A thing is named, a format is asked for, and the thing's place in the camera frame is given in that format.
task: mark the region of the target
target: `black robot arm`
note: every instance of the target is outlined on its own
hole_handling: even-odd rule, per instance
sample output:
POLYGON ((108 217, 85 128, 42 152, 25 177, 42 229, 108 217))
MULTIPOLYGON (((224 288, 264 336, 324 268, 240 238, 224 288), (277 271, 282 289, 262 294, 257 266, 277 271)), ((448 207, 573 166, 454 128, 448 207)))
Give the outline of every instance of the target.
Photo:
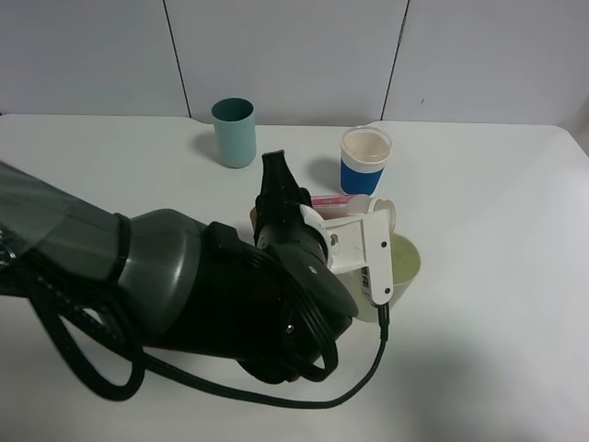
POLYGON ((133 219, 112 215, 0 163, 0 294, 26 297, 72 371, 99 396, 122 401, 144 371, 198 390, 288 408, 329 408, 337 400, 290 401, 194 377, 144 352, 144 346, 232 358, 268 383, 325 379, 338 365, 335 340, 357 314, 326 266, 322 237, 303 222, 311 205, 283 152, 263 156, 256 200, 256 246, 220 223, 206 226, 172 210, 133 219), (100 320, 88 314, 98 313, 100 320), (113 385, 86 360, 64 326, 133 363, 113 385), (321 358, 323 367, 315 365, 321 358))

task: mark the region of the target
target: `white bracket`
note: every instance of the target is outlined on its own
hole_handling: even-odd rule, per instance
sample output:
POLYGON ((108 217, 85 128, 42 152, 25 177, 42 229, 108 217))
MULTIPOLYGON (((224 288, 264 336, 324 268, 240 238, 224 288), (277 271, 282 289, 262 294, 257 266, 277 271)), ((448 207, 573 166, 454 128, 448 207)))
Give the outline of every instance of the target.
POLYGON ((362 269, 362 289, 373 305, 393 296, 393 267, 388 212, 324 220, 311 207, 301 205, 305 224, 328 245, 328 268, 334 274, 362 269))

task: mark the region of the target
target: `white wall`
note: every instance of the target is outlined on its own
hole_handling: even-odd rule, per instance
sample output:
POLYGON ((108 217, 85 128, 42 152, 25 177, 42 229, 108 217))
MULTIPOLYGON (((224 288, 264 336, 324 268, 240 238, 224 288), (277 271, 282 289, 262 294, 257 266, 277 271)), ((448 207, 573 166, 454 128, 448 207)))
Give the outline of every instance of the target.
POLYGON ((168 0, 192 116, 251 99, 266 123, 379 120, 407 0, 168 0))
POLYGON ((587 0, 411 0, 385 119, 583 120, 588 53, 587 0))
POLYGON ((162 3, 0 0, 0 112, 188 115, 162 3))

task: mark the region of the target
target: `blue cup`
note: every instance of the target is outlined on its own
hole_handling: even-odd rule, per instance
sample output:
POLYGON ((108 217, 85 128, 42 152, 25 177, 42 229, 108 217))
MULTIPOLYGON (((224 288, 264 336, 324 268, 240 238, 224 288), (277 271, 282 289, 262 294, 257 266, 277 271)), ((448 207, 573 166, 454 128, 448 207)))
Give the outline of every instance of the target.
POLYGON ((375 127, 358 126, 341 139, 341 189, 348 194, 372 195, 390 157, 392 143, 375 127))
POLYGON ((244 168, 256 157, 254 106, 246 99, 222 99, 211 109, 221 159, 230 168, 244 168))

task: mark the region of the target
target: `table surface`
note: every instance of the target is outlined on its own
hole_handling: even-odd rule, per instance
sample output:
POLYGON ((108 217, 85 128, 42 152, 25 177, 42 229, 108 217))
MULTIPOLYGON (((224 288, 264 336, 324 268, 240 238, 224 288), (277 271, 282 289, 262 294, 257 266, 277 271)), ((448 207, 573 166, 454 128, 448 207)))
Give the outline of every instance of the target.
MULTIPOLYGON (((377 122, 394 155, 377 194, 422 271, 391 312, 375 378, 329 411, 229 401, 148 374, 123 403, 86 390, 26 301, 0 297, 1 440, 586 441, 589 438, 589 158, 554 126, 377 122)), ((345 128, 260 126, 312 194, 339 187, 345 128)), ((217 162, 212 126, 184 118, 7 115, 0 158, 111 212, 171 207, 251 240, 261 161, 217 162)), ((375 325, 338 340, 321 384, 266 386, 233 361, 155 352, 227 385, 328 399, 372 364, 375 325)), ((80 337, 96 365, 126 363, 80 337)))

